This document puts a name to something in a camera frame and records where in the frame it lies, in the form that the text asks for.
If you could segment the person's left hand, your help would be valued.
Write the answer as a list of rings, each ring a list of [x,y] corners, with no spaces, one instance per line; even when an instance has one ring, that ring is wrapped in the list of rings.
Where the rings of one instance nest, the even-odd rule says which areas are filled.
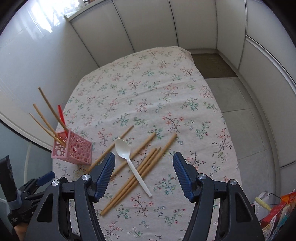
[[[27,223],[20,223],[19,225],[14,226],[14,231],[17,234],[20,241],[24,240],[28,226],[29,225]]]

